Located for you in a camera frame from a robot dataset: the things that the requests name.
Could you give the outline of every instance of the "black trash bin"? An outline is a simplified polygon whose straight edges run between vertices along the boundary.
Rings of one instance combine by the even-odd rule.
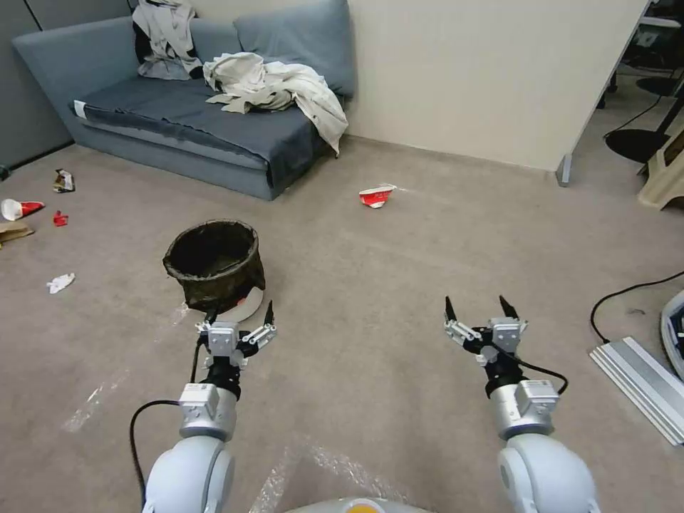
[[[253,287],[266,288],[259,238],[242,221],[216,219],[185,230],[163,262],[183,287],[188,307],[203,312],[220,314],[237,306]]]

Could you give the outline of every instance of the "food wrapper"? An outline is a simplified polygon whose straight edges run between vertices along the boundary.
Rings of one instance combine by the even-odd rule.
[[[76,183],[73,181],[73,175],[69,171],[63,169],[55,170],[57,178],[52,186],[54,192],[73,192],[76,190]]]

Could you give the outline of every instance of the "gray partition wall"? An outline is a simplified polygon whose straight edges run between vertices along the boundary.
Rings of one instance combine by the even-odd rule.
[[[126,0],[26,0],[44,29],[130,13]],[[0,165],[7,167],[65,145],[71,137],[28,68],[12,38],[40,30],[24,0],[2,0],[0,16]]]

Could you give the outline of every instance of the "sofa armrest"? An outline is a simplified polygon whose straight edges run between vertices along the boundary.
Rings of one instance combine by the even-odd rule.
[[[87,129],[71,102],[138,72],[129,16],[30,33],[12,44],[77,143]]]

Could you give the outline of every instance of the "carpet floor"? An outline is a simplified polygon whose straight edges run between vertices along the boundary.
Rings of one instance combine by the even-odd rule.
[[[498,294],[530,321],[519,354],[569,377],[555,436],[591,468],[603,511],[681,511],[683,450],[587,356],[599,297],[683,265],[682,212],[640,206],[638,165],[601,146],[628,118],[619,98],[590,123],[566,189],[546,172],[355,139],[274,202],[78,146],[25,166],[2,196],[48,205],[27,218],[35,234],[0,251],[1,508],[136,510],[130,416],[178,397],[202,319],[161,259],[183,229],[226,217],[259,233],[279,327],[243,372],[230,511],[348,493],[512,510],[484,373],[442,332],[445,294],[470,324],[499,313]],[[58,167],[73,194],[52,193]],[[389,202],[362,206],[358,191],[384,182],[399,187]],[[57,209],[68,226],[52,225]],[[682,285],[617,298],[598,322],[663,361],[658,312]],[[141,416],[145,472],[179,423],[169,407]]]

